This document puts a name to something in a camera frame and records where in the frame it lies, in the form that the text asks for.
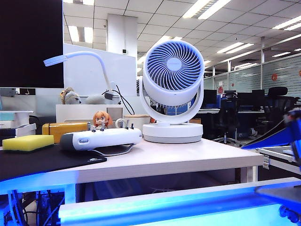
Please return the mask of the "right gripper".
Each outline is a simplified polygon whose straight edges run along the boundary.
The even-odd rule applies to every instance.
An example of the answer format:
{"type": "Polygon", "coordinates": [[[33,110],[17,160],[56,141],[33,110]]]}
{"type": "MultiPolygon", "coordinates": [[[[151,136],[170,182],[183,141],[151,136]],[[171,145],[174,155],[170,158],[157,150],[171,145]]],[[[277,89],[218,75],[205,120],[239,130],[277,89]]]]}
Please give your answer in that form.
{"type": "MultiPolygon", "coordinates": [[[[287,112],[278,125],[242,149],[272,147],[290,143],[298,165],[301,164],[301,108],[287,112]]],[[[283,205],[301,204],[301,185],[273,184],[255,188],[255,193],[283,205]]]]}

